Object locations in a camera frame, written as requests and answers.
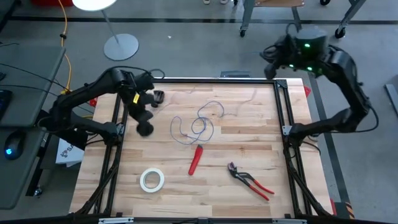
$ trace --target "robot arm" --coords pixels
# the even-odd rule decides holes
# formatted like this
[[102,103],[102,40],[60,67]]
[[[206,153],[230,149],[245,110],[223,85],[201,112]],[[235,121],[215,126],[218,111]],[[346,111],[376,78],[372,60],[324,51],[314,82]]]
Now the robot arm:
[[75,128],[90,131],[101,135],[105,144],[117,144],[121,138],[120,127],[110,122],[101,124],[79,117],[72,109],[103,94],[118,93],[129,115],[139,123],[137,132],[141,136],[148,136],[153,132],[153,126],[148,122],[153,115],[145,109],[145,105],[157,106],[154,96],[146,93],[154,89],[152,78],[148,72],[134,76],[131,72],[117,68],[107,69],[95,82],[58,96],[50,109],[50,119],[43,121],[44,125],[41,126],[55,133]]
[[311,124],[293,124],[289,133],[290,143],[300,146],[306,136],[313,134],[354,132],[369,113],[371,104],[357,81],[356,64],[351,56],[338,47],[328,45],[326,33],[319,29],[303,29],[295,37],[287,34],[271,47],[274,50],[269,50],[269,47],[261,54],[270,63],[265,69],[268,79],[276,76],[279,67],[306,70],[314,73],[316,78],[324,75],[340,88],[349,103],[349,108],[332,118]]

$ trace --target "wooden table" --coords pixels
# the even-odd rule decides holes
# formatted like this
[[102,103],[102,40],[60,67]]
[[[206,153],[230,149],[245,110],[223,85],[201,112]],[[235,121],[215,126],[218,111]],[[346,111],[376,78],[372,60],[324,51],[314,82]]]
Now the wooden table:
[[[310,112],[301,79],[288,79],[290,100],[296,122],[310,123]],[[156,84],[165,91],[165,101],[154,113],[151,123],[155,130],[148,138],[136,133],[136,122],[129,118],[124,138],[118,181],[114,195],[113,214],[123,212],[134,217],[284,217],[293,214],[287,180],[285,158],[272,85],[222,84]],[[94,120],[110,121],[116,96],[99,98]],[[203,143],[204,152],[193,176],[188,175],[196,144],[186,146],[170,135],[174,116],[183,120],[182,131],[191,134],[191,123],[197,110],[211,100],[201,116],[210,118],[214,135]],[[199,130],[200,122],[194,125]],[[172,132],[179,140],[189,139],[179,134],[175,120]],[[208,128],[203,135],[211,132]],[[100,179],[105,146],[92,144],[86,148],[76,183],[70,211],[77,211],[88,200]],[[318,201],[331,212],[329,194],[319,153],[305,144],[301,147],[307,184]],[[273,190],[267,202],[228,172],[233,161],[238,171],[248,172],[262,185]],[[140,175],[155,167],[165,174],[163,188],[153,194],[139,185]],[[302,210],[302,194],[298,190]],[[103,206],[106,203],[105,190]]]

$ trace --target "red-handled pliers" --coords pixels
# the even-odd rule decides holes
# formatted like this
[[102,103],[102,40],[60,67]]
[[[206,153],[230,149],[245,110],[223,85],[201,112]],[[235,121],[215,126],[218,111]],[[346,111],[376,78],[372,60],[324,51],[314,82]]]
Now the red-handled pliers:
[[243,182],[244,184],[246,184],[248,187],[250,187],[250,189],[252,189],[255,193],[259,194],[261,197],[265,198],[266,200],[269,200],[269,198],[264,195],[263,193],[261,193],[259,190],[257,190],[253,185],[249,184],[249,182],[247,180],[245,180],[245,178],[252,180],[260,189],[265,190],[266,192],[270,193],[270,194],[275,194],[273,191],[266,189],[265,187],[263,187],[258,181],[255,180],[254,177],[252,177],[250,174],[246,173],[246,172],[238,172],[238,169],[236,168],[235,164],[233,162],[230,162],[228,164],[228,170],[231,173],[231,175],[237,179],[239,179],[241,182]]

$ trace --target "tape roll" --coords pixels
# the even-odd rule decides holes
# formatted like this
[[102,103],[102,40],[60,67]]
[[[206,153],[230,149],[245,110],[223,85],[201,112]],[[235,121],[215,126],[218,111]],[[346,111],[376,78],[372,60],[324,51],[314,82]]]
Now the tape roll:
[[[149,174],[152,173],[156,173],[157,175],[159,175],[159,184],[154,187],[154,188],[148,188],[148,186],[145,184],[146,178]],[[145,170],[142,174],[141,174],[141,178],[139,179],[139,185],[141,186],[141,188],[148,192],[148,193],[154,193],[158,190],[160,190],[163,185],[164,185],[164,174],[162,173],[162,171],[160,171],[160,169],[156,169],[156,168],[149,168],[147,170]]]

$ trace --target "gray floor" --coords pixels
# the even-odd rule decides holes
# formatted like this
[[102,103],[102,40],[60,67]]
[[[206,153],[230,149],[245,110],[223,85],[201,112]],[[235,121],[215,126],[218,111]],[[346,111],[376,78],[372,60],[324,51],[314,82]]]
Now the gray floor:
[[[394,20],[398,1],[368,0],[354,18],[356,20]],[[321,7],[318,1],[307,1],[299,9],[302,19],[340,20],[349,7],[348,1],[333,1]],[[111,17],[136,18],[241,18],[241,3],[221,6],[212,0],[209,6],[200,0],[119,0],[108,9]],[[97,17],[97,13],[67,9],[70,17]],[[37,8],[24,4],[14,15],[62,17],[58,8]],[[255,9],[255,19],[292,19],[290,9]],[[129,60],[112,62],[103,55],[103,44],[110,37],[105,23],[70,22],[66,43],[67,54],[73,66],[72,89],[92,82],[106,68],[113,65],[131,65],[142,68],[161,68],[169,77],[218,77],[221,71],[248,70],[252,77],[263,77],[265,61],[258,52],[274,43],[285,30],[285,24],[251,24],[245,38],[240,38],[240,24],[184,24],[184,23],[117,23],[117,33],[134,34],[140,43],[138,53]],[[319,26],[333,34],[337,26]],[[2,42],[30,45],[58,45],[62,22],[11,21],[0,34]],[[394,139],[398,118],[392,109],[383,85],[397,75],[397,26],[349,26],[347,36],[331,41],[349,52],[358,65],[359,79],[380,116],[380,127],[371,133],[335,134],[333,139],[346,181],[349,197],[357,218],[396,223],[398,220],[398,173],[394,165],[398,152]],[[66,83],[68,67],[62,63],[57,75]],[[281,70],[280,77],[300,77],[309,85],[308,75]],[[318,79],[323,104],[328,116],[347,107],[336,86],[325,78]],[[48,108],[52,96],[46,101]],[[313,96],[308,98],[314,120],[319,119]],[[77,109],[77,113],[86,112]],[[370,114],[358,129],[374,125]],[[323,168],[331,198],[339,199],[330,159],[325,143],[320,138]],[[21,197],[11,211],[0,211],[0,219],[42,217],[68,212],[77,171],[55,169],[44,175],[45,193],[41,198]]]

